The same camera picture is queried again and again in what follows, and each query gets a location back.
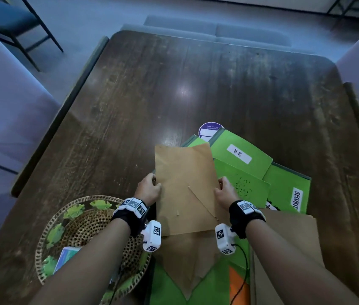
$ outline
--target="gray floor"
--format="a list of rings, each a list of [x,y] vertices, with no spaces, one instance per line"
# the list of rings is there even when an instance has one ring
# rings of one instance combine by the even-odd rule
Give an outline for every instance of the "gray floor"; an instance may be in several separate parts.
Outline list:
[[[13,4],[23,6],[20,0]],[[65,53],[47,41],[30,52],[37,72],[20,51],[9,49],[62,102],[101,36],[110,37],[124,23],[143,24],[147,15],[165,15],[275,30],[288,35],[293,47],[337,61],[359,39],[359,21],[206,0],[29,0]],[[45,33],[40,27],[22,35],[28,45]]]

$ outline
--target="hand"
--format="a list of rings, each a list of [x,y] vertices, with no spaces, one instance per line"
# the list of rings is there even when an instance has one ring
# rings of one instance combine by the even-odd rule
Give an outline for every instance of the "hand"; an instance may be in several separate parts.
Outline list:
[[[153,185],[153,178],[155,177],[156,175],[153,173],[147,174],[137,185],[136,192],[134,193],[134,198],[143,200],[147,207],[155,203],[161,193],[161,184]]]
[[[219,203],[221,207],[225,210],[229,210],[230,205],[235,202],[236,200],[241,200],[236,189],[230,184],[229,180],[226,176],[220,178],[219,186],[221,189],[215,188],[213,190],[215,194],[215,199]]]

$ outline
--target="purple circular sticker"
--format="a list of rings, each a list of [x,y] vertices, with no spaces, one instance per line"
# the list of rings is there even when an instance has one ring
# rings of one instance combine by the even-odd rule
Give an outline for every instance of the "purple circular sticker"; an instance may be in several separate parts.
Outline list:
[[[205,141],[209,141],[209,139],[211,139],[213,137],[213,135],[221,127],[223,127],[223,126],[219,123],[207,122],[199,128],[199,132],[198,132],[199,138],[201,138]]]

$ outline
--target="wooden table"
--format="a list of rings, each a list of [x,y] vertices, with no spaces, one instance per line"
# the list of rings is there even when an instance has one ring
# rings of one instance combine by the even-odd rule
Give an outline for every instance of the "wooden table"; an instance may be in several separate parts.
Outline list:
[[[218,122],[312,177],[324,263],[359,296],[359,129],[334,64],[320,56],[138,32],[116,33],[0,230],[0,304],[40,288],[39,237],[86,195],[126,198],[179,146]]]

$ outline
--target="person's right hand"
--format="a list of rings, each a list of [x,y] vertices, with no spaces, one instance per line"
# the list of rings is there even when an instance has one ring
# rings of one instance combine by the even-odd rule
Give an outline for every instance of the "person's right hand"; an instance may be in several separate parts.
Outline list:
[[[215,188],[214,194],[215,199],[225,210],[229,210],[229,206],[236,200],[240,200],[239,195],[236,192],[236,189],[230,184],[229,180],[224,176],[219,180],[219,186],[221,189]]]

